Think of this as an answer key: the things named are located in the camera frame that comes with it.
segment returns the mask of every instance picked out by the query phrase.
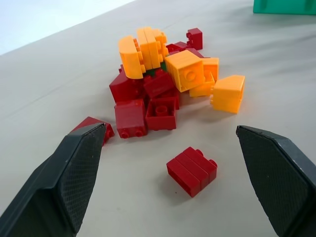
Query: yellow lego brick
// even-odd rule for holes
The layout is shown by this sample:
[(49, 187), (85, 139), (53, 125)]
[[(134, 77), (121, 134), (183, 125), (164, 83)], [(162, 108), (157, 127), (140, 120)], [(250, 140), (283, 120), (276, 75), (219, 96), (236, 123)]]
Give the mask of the yellow lego brick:
[(118, 42), (118, 48), (126, 76), (131, 79), (142, 79), (146, 69), (137, 40), (132, 36), (126, 36)]
[(245, 76), (230, 76), (215, 83), (213, 109), (237, 114), (243, 98)]
[(205, 82), (202, 59), (188, 50), (166, 57), (167, 71), (180, 92)]
[(190, 97), (210, 96), (213, 93), (215, 82), (206, 81), (204, 84), (189, 90)]
[(146, 70), (153, 69), (152, 60), (150, 58), (149, 47), (147, 43), (147, 39), (145, 36), (144, 28), (137, 30), (137, 38), (140, 47), (140, 51), (142, 52), (144, 65)]
[(212, 73), (215, 82), (218, 79), (219, 71), (219, 58), (202, 58), (204, 65), (204, 74), (209, 75), (209, 72)]
[(164, 32), (160, 31), (159, 29), (153, 29), (153, 33), (156, 41), (160, 42), (162, 59), (164, 60), (166, 56), (169, 54), (168, 49), (165, 45), (167, 43), (167, 37), (164, 34)]
[(145, 27), (144, 31), (149, 47), (150, 58), (152, 60), (152, 66), (153, 68), (160, 68), (160, 63), (163, 62), (160, 41), (156, 41), (152, 28)]

